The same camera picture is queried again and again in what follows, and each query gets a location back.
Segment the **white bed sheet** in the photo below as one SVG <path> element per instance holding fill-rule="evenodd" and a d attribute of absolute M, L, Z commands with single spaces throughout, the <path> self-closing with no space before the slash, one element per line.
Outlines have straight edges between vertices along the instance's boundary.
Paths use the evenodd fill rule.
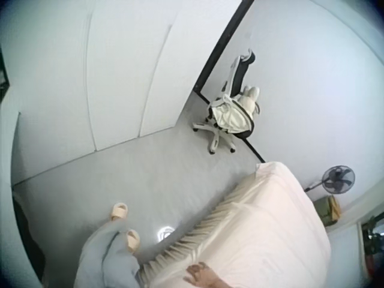
<path fill-rule="evenodd" d="M 260 164 L 236 190 L 229 215 L 186 259 L 168 266 L 150 287 L 187 288 L 188 265 L 206 262 L 232 287 L 323 287 L 330 258 L 325 228 L 312 202 L 281 163 Z"/>

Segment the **floor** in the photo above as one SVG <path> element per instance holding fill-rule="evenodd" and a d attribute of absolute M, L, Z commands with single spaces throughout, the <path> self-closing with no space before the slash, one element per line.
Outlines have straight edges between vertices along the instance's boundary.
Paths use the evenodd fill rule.
<path fill-rule="evenodd" d="M 193 132 L 206 104 L 192 93 L 175 128 L 96 152 L 18 184 L 14 196 L 46 257 L 50 287 L 72 287 L 82 245 L 108 220 L 116 202 L 129 208 L 128 223 L 142 239 L 147 261 L 180 238 L 239 180 L 255 170 L 256 156 L 240 140 L 208 153 L 212 135 Z M 158 231 L 175 228 L 159 243 Z"/>

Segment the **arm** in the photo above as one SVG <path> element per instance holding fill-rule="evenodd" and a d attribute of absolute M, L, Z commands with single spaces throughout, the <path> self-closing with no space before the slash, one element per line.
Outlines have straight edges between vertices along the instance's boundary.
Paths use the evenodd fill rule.
<path fill-rule="evenodd" d="M 189 266 L 187 272 L 191 274 L 192 278 L 184 277 L 184 280 L 193 286 L 200 288 L 231 288 L 204 262 Z"/>

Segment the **mattress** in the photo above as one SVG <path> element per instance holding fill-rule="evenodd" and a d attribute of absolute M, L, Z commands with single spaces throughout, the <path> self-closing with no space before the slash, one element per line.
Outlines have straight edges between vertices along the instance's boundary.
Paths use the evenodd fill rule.
<path fill-rule="evenodd" d="M 204 261 L 232 287 L 323 287 L 325 228 L 289 169 L 260 164 L 193 231 L 143 266 L 146 287 L 191 287 L 188 265 Z"/>

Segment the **white office chair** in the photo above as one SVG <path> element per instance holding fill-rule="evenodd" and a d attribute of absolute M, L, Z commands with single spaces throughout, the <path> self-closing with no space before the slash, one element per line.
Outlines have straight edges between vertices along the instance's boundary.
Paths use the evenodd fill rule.
<path fill-rule="evenodd" d="M 225 82 L 221 95 L 208 107 L 207 123 L 193 123 L 193 131 L 207 130 L 214 134 L 209 148 L 210 154 L 215 154 L 219 139 L 222 138 L 234 153 L 236 146 L 232 135 L 240 139 L 249 137 L 254 129 L 253 114 L 260 114 L 257 98 L 259 88 L 241 86 L 248 66 L 255 60 L 254 53 L 249 49 L 249 55 L 238 56 L 231 65 L 228 80 Z"/>

